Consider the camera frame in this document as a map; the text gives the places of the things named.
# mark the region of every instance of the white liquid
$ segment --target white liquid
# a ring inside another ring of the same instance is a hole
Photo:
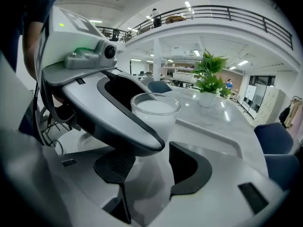
[[[170,113],[174,110],[169,104],[157,100],[141,102],[138,104],[138,107],[150,113]],[[175,114],[167,116],[153,115],[142,113],[135,109],[133,109],[133,113],[147,125],[152,127],[164,142],[168,140],[169,134],[175,125]]]
[[[174,111],[174,108],[167,103],[157,101],[157,100],[148,100],[138,104],[138,108],[141,108],[150,113],[171,113]]]

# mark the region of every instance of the clear plastic cup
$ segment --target clear plastic cup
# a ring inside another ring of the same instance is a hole
[[[125,180],[127,206],[132,220],[149,225],[168,205],[175,184],[169,163],[169,134],[181,106],[174,98],[158,93],[143,93],[131,100],[132,112],[152,127],[166,142],[166,147],[149,157],[136,157]]]
[[[132,112],[153,128],[166,142],[174,128],[181,105],[172,97],[160,93],[142,93],[131,100]]]

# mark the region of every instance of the potted plant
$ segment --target potted plant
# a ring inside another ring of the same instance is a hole
[[[227,96],[231,93],[225,87],[225,84],[220,77],[219,79],[214,75],[225,68],[227,59],[222,56],[211,55],[207,50],[203,53],[203,58],[198,67],[192,71],[195,77],[198,78],[197,86],[200,88],[199,104],[203,107],[209,108],[214,103],[216,94],[218,92]]]

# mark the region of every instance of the green plant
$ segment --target green plant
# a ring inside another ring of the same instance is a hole
[[[224,96],[232,93],[225,87],[222,78],[217,78],[214,74],[225,68],[227,59],[222,56],[211,55],[207,50],[203,53],[203,59],[198,63],[197,69],[193,70],[195,77],[198,78],[197,86],[200,92],[217,93],[219,90]]]
[[[205,50],[201,62],[197,64],[198,68],[192,73],[215,74],[225,68],[226,61],[227,59],[224,59],[223,56],[214,56]]]

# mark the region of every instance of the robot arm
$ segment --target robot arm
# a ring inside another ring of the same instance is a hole
[[[133,96],[147,88],[118,70],[116,46],[86,18],[54,7],[35,54],[44,105],[59,123],[81,127],[98,140],[136,156],[161,151],[165,142],[131,112]],[[52,92],[70,107],[55,108]]]

